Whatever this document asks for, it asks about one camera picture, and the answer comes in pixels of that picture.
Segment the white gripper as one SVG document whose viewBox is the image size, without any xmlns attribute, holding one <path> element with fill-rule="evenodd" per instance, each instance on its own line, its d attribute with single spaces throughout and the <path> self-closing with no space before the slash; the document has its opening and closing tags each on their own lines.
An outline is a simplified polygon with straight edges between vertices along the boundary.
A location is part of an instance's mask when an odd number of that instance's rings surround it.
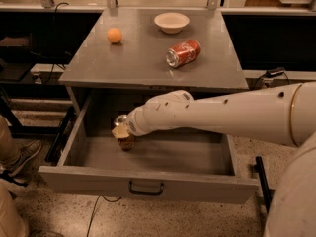
<svg viewBox="0 0 316 237">
<path fill-rule="evenodd" d="M 112 129 L 113 136 L 116 139 L 124 139 L 130 136 L 129 131 L 135 136 L 143 136 L 156 131 L 157 127 L 152 124 L 156 111 L 156 104 L 145 104 L 135 108 L 127 115 L 126 123 L 123 122 Z"/>
</svg>

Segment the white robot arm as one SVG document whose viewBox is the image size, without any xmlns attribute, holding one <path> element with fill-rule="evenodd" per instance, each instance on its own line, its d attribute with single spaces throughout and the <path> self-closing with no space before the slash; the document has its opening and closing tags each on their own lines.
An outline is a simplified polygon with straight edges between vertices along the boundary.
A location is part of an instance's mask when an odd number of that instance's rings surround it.
<svg viewBox="0 0 316 237">
<path fill-rule="evenodd" d="M 316 83 L 291 84 L 196 100 L 179 90 L 149 99 L 115 126 L 132 136 L 189 127 L 298 148 L 281 177 L 264 237 L 316 237 Z"/>
</svg>

